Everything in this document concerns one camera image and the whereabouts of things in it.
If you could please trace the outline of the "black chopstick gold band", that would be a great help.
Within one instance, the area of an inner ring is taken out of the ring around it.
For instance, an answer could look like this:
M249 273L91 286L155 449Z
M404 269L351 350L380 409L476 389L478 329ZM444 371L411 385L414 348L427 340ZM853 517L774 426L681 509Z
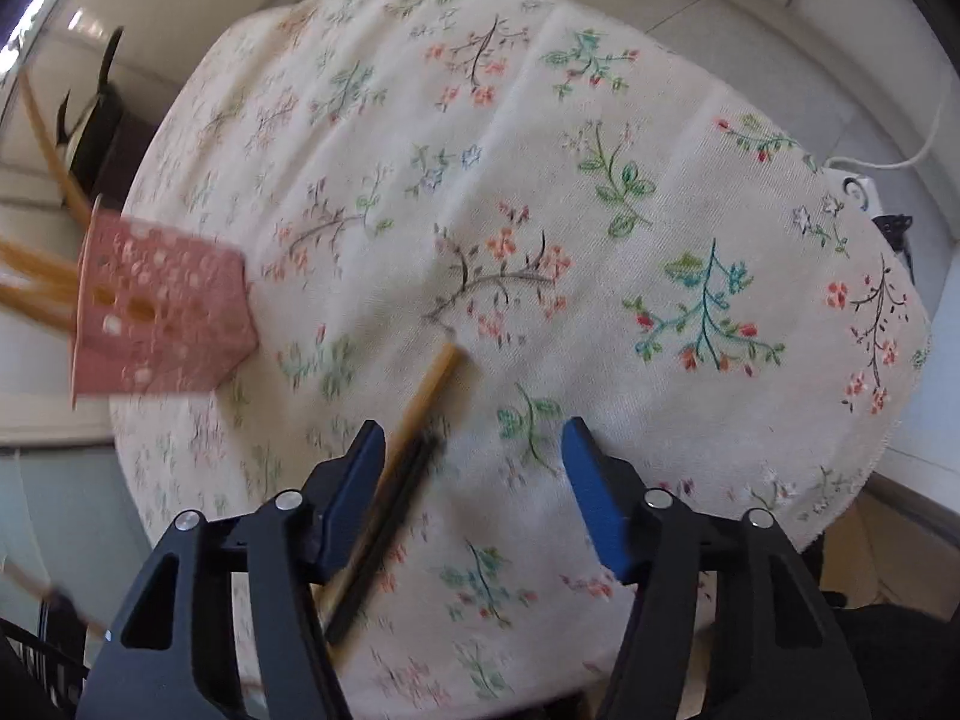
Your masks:
M345 582L335 592L332 611L325 618L325 642L331 649L347 642L353 622L374 587L376 575L404 527L438 444L439 439L433 433L420 433L410 440L387 473L386 488L376 494L373 518L355 561L348 567Z

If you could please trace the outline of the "light bamboo chopstick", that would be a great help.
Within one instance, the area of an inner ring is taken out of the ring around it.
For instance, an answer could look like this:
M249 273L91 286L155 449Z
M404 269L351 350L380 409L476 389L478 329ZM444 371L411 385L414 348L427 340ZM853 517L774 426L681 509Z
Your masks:
M374 587L376 575L404 525L407 512L430 463L436 437L428 433L428 418L464 353L454 343L439 349L397 429L387 440L384 475L373 500L373 513L348 564L345 578L325 592L325 637L329 644L347 640L356 615Z

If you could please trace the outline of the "pink perforated utensil basket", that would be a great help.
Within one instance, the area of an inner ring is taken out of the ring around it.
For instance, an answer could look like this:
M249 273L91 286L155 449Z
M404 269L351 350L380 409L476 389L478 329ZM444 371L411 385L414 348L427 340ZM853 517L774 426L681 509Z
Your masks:
M210 394L257 346L239 249L94 208L78 262L71 398Z

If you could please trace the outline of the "floral tablecloth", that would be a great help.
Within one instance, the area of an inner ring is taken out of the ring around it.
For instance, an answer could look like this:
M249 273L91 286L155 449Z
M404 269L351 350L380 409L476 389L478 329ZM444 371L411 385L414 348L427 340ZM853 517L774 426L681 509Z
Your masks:
M708 514L807 546L929 348L871 218L796 138L566 0L306 0L227 29L128 194L242 250L257 353L212 395L117 398L145 532L252 511L466 366L343 661L359 718L485 718L608 673L631 595L560 460L577 416Z

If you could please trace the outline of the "white power strip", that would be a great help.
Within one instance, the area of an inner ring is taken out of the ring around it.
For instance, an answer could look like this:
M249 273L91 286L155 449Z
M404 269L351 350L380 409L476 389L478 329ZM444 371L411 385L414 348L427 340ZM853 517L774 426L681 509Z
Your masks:
M884 215L880 195L871 177L843 169L825 169L823 176L827 179L830 192L841 203L857 206L871 218Z

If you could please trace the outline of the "dark brown woven bin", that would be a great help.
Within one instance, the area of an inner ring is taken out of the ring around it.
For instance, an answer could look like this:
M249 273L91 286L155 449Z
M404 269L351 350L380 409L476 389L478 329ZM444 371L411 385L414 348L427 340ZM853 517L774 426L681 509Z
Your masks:
M110 210L124 208L133 179L156 130L155 124L140 119L138 115L124 114L99 167L98 179L91 190L93 200L101 200L101 205Z

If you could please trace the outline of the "black wok with lid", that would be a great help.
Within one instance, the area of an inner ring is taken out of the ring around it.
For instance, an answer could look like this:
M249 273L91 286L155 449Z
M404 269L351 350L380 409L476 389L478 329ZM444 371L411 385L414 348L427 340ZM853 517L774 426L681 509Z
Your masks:
M73 127L67 127L70 94L65 94L55 117L55 144L68 171L86 195L91 195L96 187L117 127L125 114L121 93L110 82L110 69L122 36L124 28L121 26L112 31L99 65L96 91Z

